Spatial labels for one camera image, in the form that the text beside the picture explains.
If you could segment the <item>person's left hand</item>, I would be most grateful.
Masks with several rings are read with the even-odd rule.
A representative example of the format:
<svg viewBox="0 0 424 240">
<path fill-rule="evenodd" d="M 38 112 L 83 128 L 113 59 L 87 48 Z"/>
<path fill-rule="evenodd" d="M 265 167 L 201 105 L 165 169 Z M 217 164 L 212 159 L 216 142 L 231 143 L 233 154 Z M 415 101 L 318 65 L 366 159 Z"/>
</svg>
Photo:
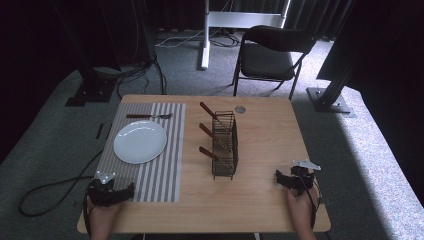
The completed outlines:
<svg viewBox="0 0 424 240">
<path fill-rule="evenodd" d="M 109 207 L 97 206 L 91 200 L 88 203 L 88 214 L 91 232 L 110 230 L 123 204 L 117 203 Z"/>
</svg>

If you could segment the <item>brown-handled cutlery piece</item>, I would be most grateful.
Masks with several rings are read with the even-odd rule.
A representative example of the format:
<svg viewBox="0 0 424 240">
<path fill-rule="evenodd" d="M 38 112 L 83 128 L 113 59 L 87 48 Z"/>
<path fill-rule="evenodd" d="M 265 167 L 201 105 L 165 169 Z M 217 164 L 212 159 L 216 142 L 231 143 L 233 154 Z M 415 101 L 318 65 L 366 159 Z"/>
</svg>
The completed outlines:
<svg viewBox="0 0 424 240">
<path fill-rule="evenodd" d="M 223 149 L 228 152 L 231 152 L 230 148 L 226 146 L 209 128 L 207 128 L 203 123 L 199 123 L 199 128 L 203 130 L 208 136 L 215 140 Z"/>
<path fill-rule="evenodd" d="M 211 158 L 215 161 L 220 160 L 215 154 L 213 154 L 209 150 L 205 149 L 204 147 L 199 147 L 199 152 L 203 153 L 204 155 L 208 156 L 209 158 Z"/>
<path fill-rule="evenodd" d="M 230 131 L 230 128 L 228 128 L 223 122 L 221 122 L 218 119 L 217 115 L 204 102 L 200 102 L 199 105 L 212 117 L 213 120 L 218 122 L 226 131 Z"/>
</svg>

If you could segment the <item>white round plate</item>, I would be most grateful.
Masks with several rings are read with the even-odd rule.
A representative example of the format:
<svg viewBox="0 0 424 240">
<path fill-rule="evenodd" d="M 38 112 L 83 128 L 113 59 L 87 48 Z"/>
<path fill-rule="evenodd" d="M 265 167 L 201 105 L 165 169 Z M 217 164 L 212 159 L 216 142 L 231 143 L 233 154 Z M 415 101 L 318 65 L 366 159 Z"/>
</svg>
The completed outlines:
<svg viewBox="0 0 424 240">
<path fill-rule="evenodd" d="M 165 129 L 156 122 L 136 121 L 115 136 L 113 149 L 125 163 L 144 164 L 158 157 L 167 143 Z"/>
</svg>

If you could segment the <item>person's right hand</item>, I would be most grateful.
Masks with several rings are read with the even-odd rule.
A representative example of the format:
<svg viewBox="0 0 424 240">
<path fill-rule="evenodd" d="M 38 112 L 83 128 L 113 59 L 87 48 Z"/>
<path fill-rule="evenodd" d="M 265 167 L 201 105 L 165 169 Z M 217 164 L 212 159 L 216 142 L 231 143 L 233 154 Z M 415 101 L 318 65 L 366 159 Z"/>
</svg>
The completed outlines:
<svg viewBox="0 0 424 240">
<path fill-rule="evenodd" d="M 309 224 L 311 226 L 313 205 L 319 205 L 317 189 L 312 188 L 309 192 L 304 192 L 298 196 L 293 189 L 284 189 L 284 192 L 293 226 L 295 224 Z"/>
</svg>

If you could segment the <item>white metal stand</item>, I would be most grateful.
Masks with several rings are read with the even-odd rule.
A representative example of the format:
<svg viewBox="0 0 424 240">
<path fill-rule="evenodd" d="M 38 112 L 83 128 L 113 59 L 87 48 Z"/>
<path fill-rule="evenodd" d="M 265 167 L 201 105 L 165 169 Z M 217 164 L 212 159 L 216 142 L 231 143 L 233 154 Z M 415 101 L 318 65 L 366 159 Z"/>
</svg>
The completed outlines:
<svg viewBox="0 0 424 240">
<path fill-rule="evenodd" d="M 211 47 L 209 40 L 210 28 L 248 29 L 256 25 L 283 28 L 287 20 L 291 2 L 292 0 L 285 0 L 282 11 L 280 13 L 248 13 L 210 11 L 209 0 L 205 0 L 204 36 L 200 68 L 202 70 L 206 70 L 209 67 L 209 55 Z"/>
</svg>

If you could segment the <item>black folding chair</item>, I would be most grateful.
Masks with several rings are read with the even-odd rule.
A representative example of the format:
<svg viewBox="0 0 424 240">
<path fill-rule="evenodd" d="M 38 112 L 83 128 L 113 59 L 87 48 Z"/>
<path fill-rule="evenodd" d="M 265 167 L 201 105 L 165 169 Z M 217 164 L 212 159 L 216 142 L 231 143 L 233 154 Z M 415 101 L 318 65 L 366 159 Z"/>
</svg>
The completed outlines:
<svg viewBox="0 0 424 240">
<path fill-rule="evenodd" d="M 240 79 L 278 82 L 278 90 L 285 81 L 292 80 L 289 93 L 292 99 L 304 58 L 316 44 L 313 33 L 259 25 L 248 29 L 237 56 L 231 85 L 233 95 L 238 92 Z"/>
</svg>

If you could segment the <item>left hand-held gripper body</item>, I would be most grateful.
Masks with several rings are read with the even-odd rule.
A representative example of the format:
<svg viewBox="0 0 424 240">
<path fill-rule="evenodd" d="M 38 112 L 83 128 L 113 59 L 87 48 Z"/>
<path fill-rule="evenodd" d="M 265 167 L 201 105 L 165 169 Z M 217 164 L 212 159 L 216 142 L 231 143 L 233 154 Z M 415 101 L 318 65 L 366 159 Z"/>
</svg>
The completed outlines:
<svg viewBox="0 0 424 240">
<path fill-rule="evenodd" d="M 109 207 L 126 199 L 127 190 L 115 190 L 115 173 L 97 171 L 88 186 L 88 196 L 96 206 Z"/>
</svg>

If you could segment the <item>brown-handled fork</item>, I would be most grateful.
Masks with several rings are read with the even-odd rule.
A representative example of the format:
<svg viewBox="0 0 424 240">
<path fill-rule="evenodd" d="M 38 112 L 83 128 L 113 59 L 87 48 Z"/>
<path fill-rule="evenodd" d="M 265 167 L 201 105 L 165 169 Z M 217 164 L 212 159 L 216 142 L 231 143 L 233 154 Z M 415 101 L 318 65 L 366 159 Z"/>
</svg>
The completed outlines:
<svg viewBox="0 0 424 240">
<path fill-rule="evenodd" d="M 152 114 L 127 114 L 126 118 L 140 118 L 140 119 L 148 119 L 148 118 L 161 118 L 161 119 L 170 119 L 173 116 L 172 113 L 169 114 L 159 114 L 159 115 L 152 115 Z"/>
</svg>

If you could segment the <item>grey striped placemat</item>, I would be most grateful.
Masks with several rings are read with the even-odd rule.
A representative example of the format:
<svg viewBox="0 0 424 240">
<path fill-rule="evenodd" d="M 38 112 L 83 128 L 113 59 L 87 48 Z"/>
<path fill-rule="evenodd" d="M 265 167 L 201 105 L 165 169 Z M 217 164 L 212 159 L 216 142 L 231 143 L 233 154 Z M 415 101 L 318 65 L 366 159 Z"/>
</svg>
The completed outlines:
<svg viewBox="0 0 424 240">
<path fill-rule="evenodd" d="M 181 162 L 185 127 L 184 103 L 122 103 L 119 105 L 113 126 L 106 141 L 97 171 L 115 173 L 114 188 L 125 189 L 135 185 L 134 202 L 177 202 L 179 200 Z M 126 118 L 127 114 L 169 114 L 170 119 Z M 113 149 L 117 133 L 136 121 L 152 121 L 161 125 L 167 134 L 162 153 L 144 164 L 129 164 L 120 160 Z"/>
</svg>

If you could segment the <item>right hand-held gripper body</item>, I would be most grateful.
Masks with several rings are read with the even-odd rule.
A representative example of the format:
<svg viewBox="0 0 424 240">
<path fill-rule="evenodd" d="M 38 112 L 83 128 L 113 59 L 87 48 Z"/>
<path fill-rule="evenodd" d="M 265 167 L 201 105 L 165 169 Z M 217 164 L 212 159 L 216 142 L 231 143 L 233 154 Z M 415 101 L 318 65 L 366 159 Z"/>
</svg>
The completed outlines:
<svg viewBox="0 0 424 240">
<path fill-rule="evenodd" d="M 321 167 L 310 160 L 294 160 L 290 171 L 290 189 L 295 189 L 299 195 L 313 187 L 315 181 L 314 171 L 320 171 Z"/>
</svg>

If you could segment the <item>black stand with base plate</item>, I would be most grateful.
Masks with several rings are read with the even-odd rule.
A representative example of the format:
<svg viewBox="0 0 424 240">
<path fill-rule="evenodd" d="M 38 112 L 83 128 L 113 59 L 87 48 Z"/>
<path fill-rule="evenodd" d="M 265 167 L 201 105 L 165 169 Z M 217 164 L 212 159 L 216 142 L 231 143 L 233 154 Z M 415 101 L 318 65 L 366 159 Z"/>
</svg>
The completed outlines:
<svg viewBox="0 0 424 240">
<path fill-rule="evenodd" d="M 316 112 L 354 117 L 355 113 L 343 98 L 342 90 L 352 75 L 355 52 L 347 51 L 346 56 L 343 53 L 339 43 L 334 42 L 317 75 L 318 80 L 327 80 L 328 86 L 308 87 L 306 92 Z"/>
<path fill-rule="evenodd" d="M 107 103 L 117 83 L 116 77 L 102 77 L 97 74 L 70 16 L 65 12 L 65 0 L 49 0 L 64 29 L 64 40 L 76 68 L 82 77 L 82 83 L 73 97 L 69 97 L 67 107 L 83 107 L 87 102 Z"/>
</svg>

